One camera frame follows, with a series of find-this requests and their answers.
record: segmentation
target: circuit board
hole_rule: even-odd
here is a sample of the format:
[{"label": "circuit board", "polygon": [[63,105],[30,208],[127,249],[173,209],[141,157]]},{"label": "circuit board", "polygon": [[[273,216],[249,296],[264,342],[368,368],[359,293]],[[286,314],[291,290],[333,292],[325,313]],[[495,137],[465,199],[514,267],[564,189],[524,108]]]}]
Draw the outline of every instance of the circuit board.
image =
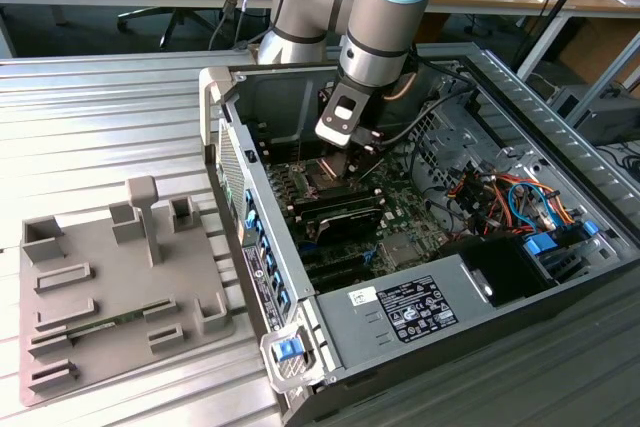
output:
[{"label": "circuit board", "polygon": [[[300,258],[320,292],[422,264],[447,242],[420,191],[391,160],[362,180],[357,175],[349,180],[332,178],[320,159],[268,165],[267,177]],[[303,206],[323,199],[327,204],[335,200],[328,212],[325,208],[323,216],[302,219]],[[344,218],[351,213],[360,219],[366,216],[366,222],[342,224],[338,238],[319,241],[313,222],[317,226],[323,223],[318,219]]]}]

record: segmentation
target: office chair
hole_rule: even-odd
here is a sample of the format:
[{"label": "office chair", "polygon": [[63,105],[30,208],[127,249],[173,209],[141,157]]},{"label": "office chair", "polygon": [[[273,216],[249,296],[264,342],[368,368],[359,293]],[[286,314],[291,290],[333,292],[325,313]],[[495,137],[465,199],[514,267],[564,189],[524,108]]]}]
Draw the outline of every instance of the office chair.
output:
[{"label": "office chair", "polygon": [[118,16],[118,30],[120,32],[128,32],[128,21],[131,19],[139,19],[141,17],[151,17],[154,15],[171,14],[169,19],[169,25],[164,31],[162,39],[160,39],[160,50],[165,50],[167,45],[171,41],[171,36],[176,28],[176,25],[184,25],[185,19],[194,21],[196,24],[207,29],[209,32],[213,32],[216,26],[198,15],[196,10],[219,10],[219,9],[186,9],[181,7],[151,7],[148,9],[136,10],[134,12],[127,12],[126,14],[120,14]]}]

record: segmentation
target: metal table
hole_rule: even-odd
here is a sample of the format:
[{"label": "metal table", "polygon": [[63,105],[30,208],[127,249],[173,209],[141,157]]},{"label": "metal table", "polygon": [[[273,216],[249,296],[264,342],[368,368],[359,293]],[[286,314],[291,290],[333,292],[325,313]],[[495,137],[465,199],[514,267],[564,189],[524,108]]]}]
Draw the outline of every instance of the metal table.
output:
[{"label": "metal table", "polygon": [[[223,52],[0,64],[3,425],[280,425],[198,138],[199,70],[249,61],[245,54]],[[60,219],[68,225],[106,216],[105,206],[119,195],[121,182],[144,173],[158,178],[162,197],[188,193],[206,213],[237,332],[47,405],[24,408],[16,375],[16,219],[66,212]],[[635,269],[548,322],[318,426],[640,425],[639,304],[640,269]]]},{"label": "metal table", "polygon": [[[198,138],[198,72],[247,54],[183,53],[0,64],[0,419],[17,425],[280,425]],[[19,219],[104,217],[131,176],[161,198],[189,194],[203,221],[237,330],[232,337],[59,400],[18,400]]]}]

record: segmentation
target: green circuit board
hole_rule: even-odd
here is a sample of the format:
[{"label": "green circuit board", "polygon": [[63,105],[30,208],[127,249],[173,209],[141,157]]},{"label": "green circuit board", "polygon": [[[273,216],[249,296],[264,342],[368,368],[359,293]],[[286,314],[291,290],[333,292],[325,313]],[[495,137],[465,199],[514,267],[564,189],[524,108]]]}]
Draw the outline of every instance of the green circuit board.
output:
[{"label": "green circuit board", "polygon": [[[319,291],[422,264],[447,242],[443,230],[448,226],[438,224],[424,207],[420,191],[392,160],[385,159],[360,181],[357,176],[332,179],[318,159],[269,165],[267,176],[300,258]],[[341,203],[343,198],[367,192],[377,193],[373,205],[378,215],[381,211],[379,222],[364,234],[354,235],[354,228],[350,228],[343,238],[328,245],[314,241],[313,225],[310,232],[310,222],[296,216],[292,207],[296,202],[312,203],[331,195],[336,198],[336,207],[326,216],[338,216],[351,208]]]}]

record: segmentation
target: warning label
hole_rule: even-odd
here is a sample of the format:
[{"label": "warning label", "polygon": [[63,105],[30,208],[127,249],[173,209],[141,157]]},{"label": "warning label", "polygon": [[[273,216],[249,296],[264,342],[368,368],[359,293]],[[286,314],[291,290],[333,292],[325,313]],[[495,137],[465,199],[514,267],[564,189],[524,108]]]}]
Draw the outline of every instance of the warning label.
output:
[{"label": "warning label", "polygon": [[430,275],[378,292],[398,339],[408,343],[458,323]]}]

